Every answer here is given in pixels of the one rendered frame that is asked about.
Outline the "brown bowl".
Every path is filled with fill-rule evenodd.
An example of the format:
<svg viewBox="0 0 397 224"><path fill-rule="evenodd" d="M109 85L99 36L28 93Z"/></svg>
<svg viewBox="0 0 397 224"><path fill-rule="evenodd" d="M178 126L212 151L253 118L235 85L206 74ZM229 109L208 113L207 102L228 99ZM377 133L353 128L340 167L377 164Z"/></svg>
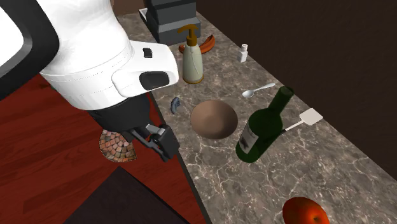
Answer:
<svg viewBox="0 0 397 224"><path fill-rule="evenodd" d="M237 128L236 112L227 103L219 100L208 100L194 107L190 115L193 130L201 137L224 139Z"/></svg>

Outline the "red apple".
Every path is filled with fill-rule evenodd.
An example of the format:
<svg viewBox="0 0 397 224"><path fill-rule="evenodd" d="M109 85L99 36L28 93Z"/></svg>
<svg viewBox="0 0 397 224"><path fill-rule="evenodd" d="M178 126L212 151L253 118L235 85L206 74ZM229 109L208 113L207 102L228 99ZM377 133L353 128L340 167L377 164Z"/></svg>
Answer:
<svg viewBox="0 0 397 224"><path fill-rule="evenodd" d="M306 197L288 199L282 208L285 224L330 224L324 209Z"/></svg>

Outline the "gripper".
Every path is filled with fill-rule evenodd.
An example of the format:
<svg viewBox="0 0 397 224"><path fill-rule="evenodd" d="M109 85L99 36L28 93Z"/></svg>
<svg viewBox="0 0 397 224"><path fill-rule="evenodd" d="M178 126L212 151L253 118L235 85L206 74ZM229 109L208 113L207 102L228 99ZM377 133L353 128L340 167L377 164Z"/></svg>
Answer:
<svg viewBox="0 0 397 224"><path fill-rule="evenodd" d="M180 147L170 126L151 125L150 101L146 94L127 98L108 108L88 111L88 114L103 129L118 133L129 132L145 147L157 152L164 162L171 159Z"/></svg>

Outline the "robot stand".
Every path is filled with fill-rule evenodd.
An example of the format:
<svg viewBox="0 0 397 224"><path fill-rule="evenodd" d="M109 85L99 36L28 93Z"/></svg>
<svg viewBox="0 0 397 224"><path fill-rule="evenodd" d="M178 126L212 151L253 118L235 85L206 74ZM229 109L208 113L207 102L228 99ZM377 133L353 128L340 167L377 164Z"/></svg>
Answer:
<svg viewBox="0 0 397 224"><path fill-rule="evenodd" d="M190 224L146 185L117 167L63 224Z"/></svg>

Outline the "white spatula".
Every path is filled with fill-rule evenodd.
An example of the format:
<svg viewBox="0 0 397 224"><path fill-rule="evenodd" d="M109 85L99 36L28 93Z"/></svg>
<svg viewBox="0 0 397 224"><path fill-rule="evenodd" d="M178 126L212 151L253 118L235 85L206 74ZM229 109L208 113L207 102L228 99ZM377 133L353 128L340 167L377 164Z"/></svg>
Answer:
<svg viewBox="0 0 397 224"><path fill-rule="evenodd" d="M320 115L314 108L310 108L310 109L300 113L299 117L300 117L299 122L293 124L292 126L286 128L286 129L282 129L280 134L284 134L288 130L290 130L302 123L306 123L307 125L314 125L315 123L317 123L318 121L323 119L323 116Z"/></svg>

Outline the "cream soap dispenser bottle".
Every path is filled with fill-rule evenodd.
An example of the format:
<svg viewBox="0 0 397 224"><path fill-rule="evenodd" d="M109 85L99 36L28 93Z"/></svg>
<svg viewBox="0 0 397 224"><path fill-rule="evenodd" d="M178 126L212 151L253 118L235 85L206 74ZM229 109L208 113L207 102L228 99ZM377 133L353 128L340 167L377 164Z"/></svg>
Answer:
<svg viewBox="0 0 397 224"><path fill-rule="evenodd" d="M196 25L188 24L178 29L178 33L188 30L185 49L183 50L183 80L189 84L196 84L203 80L202 53L197 44Z"/></svg>

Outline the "small blue-grey curved object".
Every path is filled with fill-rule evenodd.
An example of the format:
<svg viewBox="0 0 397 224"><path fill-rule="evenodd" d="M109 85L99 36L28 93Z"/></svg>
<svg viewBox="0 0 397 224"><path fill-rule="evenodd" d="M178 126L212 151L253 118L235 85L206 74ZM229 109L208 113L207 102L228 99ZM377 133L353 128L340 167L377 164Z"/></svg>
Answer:
<svg viewBox="0 0 397 224"><path fill-rule="evenodd" d="M181 105L181 100L179 97L175 97L173 98L173 100L171 101L171 106L170 106L170 111L172 114L177 113L177 109L178 107Z"/></svg>

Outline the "small white bottle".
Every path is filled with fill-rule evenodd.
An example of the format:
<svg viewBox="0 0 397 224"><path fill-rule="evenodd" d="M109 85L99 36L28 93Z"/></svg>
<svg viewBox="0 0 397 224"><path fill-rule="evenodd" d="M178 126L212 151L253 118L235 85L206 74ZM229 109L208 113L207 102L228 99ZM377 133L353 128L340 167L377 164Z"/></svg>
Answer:
<svg viewBox="0 0 397 224"><path fill-rule="evenodd" d="M241 63L245 62L247 59L247 53L248 53L247 48L248 48L247 44L241 44L240 50L237 55L237 60Z"/></svg>

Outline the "dark grey boxy appliance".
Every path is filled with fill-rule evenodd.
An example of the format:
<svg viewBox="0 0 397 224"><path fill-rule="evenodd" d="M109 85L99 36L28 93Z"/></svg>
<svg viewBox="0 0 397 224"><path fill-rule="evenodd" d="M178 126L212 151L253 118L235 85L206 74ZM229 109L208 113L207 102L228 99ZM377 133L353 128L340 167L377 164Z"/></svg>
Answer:
<svg viewBox="0 0 397 224"><path fill-rule="evenodd" d="M196 0L144 0L145 8L139 14L157 41L165 45L184 43L188 31L178 33L184 25L198 27L195 35L200 37L200 20L196 17Z"/></svg>

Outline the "brick patterned round object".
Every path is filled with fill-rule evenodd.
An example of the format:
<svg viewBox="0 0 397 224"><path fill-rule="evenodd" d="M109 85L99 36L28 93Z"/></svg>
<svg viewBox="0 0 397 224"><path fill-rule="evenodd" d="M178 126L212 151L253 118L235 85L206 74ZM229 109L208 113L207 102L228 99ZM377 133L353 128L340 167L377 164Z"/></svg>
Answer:
<svg viewBox="0 0 397 224"><path fill-rule="evenodd" d="M137 158L134 145L117 132L103 130L99 139L102 154L112 162L130 162Z"/></svg>

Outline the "dark green wine bottle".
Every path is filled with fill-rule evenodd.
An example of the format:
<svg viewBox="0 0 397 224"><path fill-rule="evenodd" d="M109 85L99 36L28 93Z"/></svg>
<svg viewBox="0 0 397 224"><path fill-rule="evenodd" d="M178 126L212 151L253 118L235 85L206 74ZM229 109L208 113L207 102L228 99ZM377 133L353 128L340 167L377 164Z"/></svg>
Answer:
<svg viewBox="0 0 397 224"><path fill-rule="evenodd" d="M281 113L293 96L291 87L282 86L267 108L259 109L249 117L235 147L243 162L257 161L278 138L283 128Z"/></svg>

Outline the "orange banana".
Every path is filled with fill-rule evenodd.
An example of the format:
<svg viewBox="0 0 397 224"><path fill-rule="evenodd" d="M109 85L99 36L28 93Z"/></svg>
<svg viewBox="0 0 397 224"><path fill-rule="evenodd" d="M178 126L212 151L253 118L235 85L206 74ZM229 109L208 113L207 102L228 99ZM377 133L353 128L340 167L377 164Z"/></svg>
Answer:
<svg viewBox="0 0 397 224"><path fill-rule="evenodd" d="M198 45L196 45L196 46L200 48L201 54L205 54L205 53L209 52L214 47L214 44L215 44L214 35L210 35L200 46L198 46ZM198 48L190 46L190 45L187 45L187 46L189 46L191 48L190 50L193 53L198 52ZM184 50L185 50L185 45L179 45L179 51L181 53L183 53Z"/></svg>

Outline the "silver spoon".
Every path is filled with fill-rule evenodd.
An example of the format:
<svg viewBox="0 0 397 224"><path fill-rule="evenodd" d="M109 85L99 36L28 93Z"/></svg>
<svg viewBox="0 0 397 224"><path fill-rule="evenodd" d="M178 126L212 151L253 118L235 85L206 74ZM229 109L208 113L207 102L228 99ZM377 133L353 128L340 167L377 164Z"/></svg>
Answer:
<svg viewBox="0 0 397 224"><path fill-rule="evenodd" d="M262 87L259 87L259 88L256 88L256 89L252 89L252 90L246 90L246 91L244 91L244 92L242 93L242 96L243 96L243 97L249 98L249 97L254 96L254 93L255 93L256 91L262 90L262 89L266 89L266 88L270 88L270 87L273 87L273 86L275 86L275 83L269 83L269 84L266 84L266 85L264 85L264 86L262 86Z"/></svg>

